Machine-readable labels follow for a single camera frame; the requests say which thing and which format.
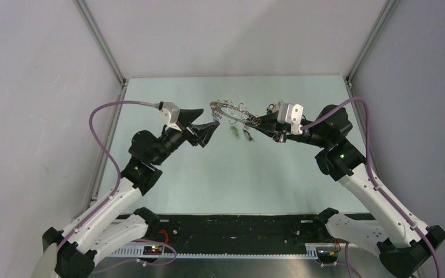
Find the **large silver keyring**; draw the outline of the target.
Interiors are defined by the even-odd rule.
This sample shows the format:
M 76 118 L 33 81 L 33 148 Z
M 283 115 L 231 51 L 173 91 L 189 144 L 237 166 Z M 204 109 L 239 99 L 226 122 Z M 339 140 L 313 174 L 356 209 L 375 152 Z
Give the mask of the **large silver keyring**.
M 223 119 L 227 119 L 229 129 L 235 139 L 244 138 L 248 142 L 255 142 L 249 129 L 258 126 L 261 123 L 261 119 L 249 112 L 244 103 L 235 104 L 230 100 L 216 100 L 209 105 L 214 120 L 220 122 Z

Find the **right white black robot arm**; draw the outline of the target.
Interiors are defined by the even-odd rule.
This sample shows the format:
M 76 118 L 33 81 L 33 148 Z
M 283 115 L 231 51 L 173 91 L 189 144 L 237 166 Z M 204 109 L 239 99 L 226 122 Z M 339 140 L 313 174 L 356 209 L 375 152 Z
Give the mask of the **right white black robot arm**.
M 313 226 L 319 241 L 345 240 L 378 257 L 395 277 L 411 277 L 445 239 L 440 226 L 426 224 L 399 202 L 347 139 L 353 126 L 345 108 L 328 105 L 311 122 L 300 105 L 282 104 L 269 106 L 266 115 L 249 116 L 246 121 L 247 127 L 276 142 L 291 140 L 319 147 L 315 156 L 319 170 L 352 193 L 377 221 L 367 225 L 328 208 Z

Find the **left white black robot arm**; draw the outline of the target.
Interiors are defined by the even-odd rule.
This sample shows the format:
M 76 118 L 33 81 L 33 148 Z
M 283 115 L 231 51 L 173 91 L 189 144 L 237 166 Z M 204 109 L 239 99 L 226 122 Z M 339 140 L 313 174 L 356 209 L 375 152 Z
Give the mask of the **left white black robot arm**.
M 183 143 L 205 147 L 219 121 L 196 125 L 202 109 L 160 110 L 165 124 L 159 136 L 148 130 L 134 134 L 130 160 L 118 171 L 114 186 L 63 229 L 49 228 L 42 236 L 43 256 L 33 277 L 88 277 L 106 256 L 128 242 L 153 241 L 160 234 L 158 217 L 143 207 L 121 224 L 109 225 L 158 182 L 158 169 Z

